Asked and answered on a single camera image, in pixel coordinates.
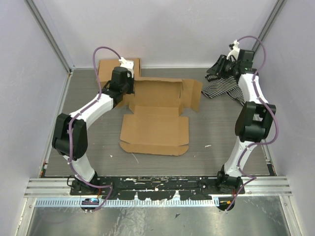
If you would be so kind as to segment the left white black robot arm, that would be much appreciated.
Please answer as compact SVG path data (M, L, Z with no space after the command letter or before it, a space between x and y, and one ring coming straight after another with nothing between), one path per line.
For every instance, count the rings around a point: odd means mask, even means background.
M96 97L79 110L57 116L52 148L62 155L74 173L71 187L88 195L106 188L100 185L98 175L87 158L88 129L103 114L115 108L123 96L133 93L134 76L126 66L114 67L111 80Z

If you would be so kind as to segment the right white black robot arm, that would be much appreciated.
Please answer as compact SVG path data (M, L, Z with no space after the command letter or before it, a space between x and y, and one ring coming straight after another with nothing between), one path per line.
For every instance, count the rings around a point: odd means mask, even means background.
M276 113L276 106L269 104L262 93L257 70L252 67L253 58L253 51L232 49L207 71L224 82L235 82L245 102L235 123L235 146L217 174L216 188L222 194L238 191L243 168L251 152L269 135Z

